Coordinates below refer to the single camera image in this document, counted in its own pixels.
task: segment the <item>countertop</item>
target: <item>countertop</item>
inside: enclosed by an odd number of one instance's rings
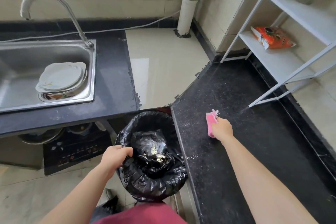
[[[52,32],[0,33],[0,40]],[[125,31],[87,34],[97,40],[94,101],[0,114],[0,136],[36,128],[85,123],[138,109]],[[79,39],[77,35],[51,38]]]
[[[235,137],[302,202],[319,224],[336,219],[336,194],[322,182],[296,124],[279,102],[249,108],[269,88],[249,61],[213,64],[172,106],[201,223],[255,223],[225,148],[207,135],[205,113],[220,111]]]

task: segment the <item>orange snack bag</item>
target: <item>orange snack bag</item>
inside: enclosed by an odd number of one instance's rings
[[[266,50],[296,46],[278,27],[251,27],[251,30]]]

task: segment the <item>stainless steel sink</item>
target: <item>stainless steel sink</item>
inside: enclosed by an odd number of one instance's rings
[[[93,100],[95,92],[96,40],[86,49],[81,40],[30,41],[0,44],[0,112],[77,104]],[[51,63],[86,64],[88,82],[78,95],[42,102],[35,86]]]

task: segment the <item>pink cloth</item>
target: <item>pink cloth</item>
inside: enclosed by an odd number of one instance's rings
[[[206,117],[207,117],[207,123],[208,123],[208,136],[215,138],[214,135],[212,134],[212,127],[211,124],[213,123],[218,123],[217,121],[217,114],[219,114],[218,110],[214,110],[212,109],[212,112],[208,112],[206,113]]]
[[[93,224],[187,224],[187,222],[165,203],[148,203],[107,216]]]

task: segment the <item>trash can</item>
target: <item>trash can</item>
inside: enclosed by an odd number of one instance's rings
[[[161,202],[177,193],[187,171],[173,118],[159,111],[136,115],[118,134],[116,145],[133,148],[117,174],[139,202]]]

